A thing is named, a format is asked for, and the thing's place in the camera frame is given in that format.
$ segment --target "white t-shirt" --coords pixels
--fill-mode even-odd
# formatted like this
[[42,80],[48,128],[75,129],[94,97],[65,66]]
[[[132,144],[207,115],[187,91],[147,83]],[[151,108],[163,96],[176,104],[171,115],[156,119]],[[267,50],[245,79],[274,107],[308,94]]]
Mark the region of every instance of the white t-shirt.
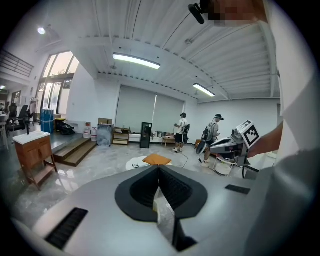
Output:
[[278,163],[299,150],[320,145],[318,68],[309,46],[287,14],[273,1],[264,1],[275,40],[279,70],[283,131]]
[[183,134],[184,133],[184,130],[185,130],[185,127],[188,125],[188,121],[187,119],[183,118],[183,119],[180,119],[179,122],[178,122],[178,126],[180,126],[177,130],[177,134]]

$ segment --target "roller shade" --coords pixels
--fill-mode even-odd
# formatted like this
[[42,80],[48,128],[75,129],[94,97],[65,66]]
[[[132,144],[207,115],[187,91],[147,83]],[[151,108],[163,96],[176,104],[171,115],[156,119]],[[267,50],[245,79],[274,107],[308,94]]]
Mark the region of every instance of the roller shade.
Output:
[[156,94],[128,86],[121,86],[115,126],[131,128],[140,133],[142,122],[152,123]]
[[172,133],[177,131],[174,124],[181,119],[184,102],[158,94],[156,97],[152,130],[156,132]]

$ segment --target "white countertop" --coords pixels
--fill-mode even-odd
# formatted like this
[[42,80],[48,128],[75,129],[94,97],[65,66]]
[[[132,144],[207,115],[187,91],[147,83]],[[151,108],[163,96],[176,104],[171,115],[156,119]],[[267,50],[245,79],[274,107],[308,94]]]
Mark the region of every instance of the white countertop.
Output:
[[13,137],[13,140],[21,145],[27,144],[29,142],[44,138],[50,136],[49,132],[44,132],[44,131],[32,131],[28,134],[23,134],[19,136]]

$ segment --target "orange pad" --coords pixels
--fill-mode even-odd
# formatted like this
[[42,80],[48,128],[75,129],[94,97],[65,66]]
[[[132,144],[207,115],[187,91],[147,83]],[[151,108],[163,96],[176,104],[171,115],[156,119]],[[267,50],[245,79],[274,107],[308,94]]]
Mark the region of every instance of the orange pad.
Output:
[[158,154],[151,154],[147,156],[145,159],[143,159],[142,161],[149,165],[154,166],[154,165],[167,165],[172,160]]

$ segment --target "cable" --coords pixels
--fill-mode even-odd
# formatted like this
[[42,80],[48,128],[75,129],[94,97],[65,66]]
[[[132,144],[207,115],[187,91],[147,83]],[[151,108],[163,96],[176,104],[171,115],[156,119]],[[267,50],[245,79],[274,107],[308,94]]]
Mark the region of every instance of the cable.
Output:
[[184,166],[181,167],[181,169],[183,169],[183,168],[185,168],[185,166],[186,166],[189,158],[188,158],[185,154],[182,154],[181,152],[180,152],[180,154],[181,154],[181,155],[184,155],[184,156],[186,157],[186,162],[184,163]]

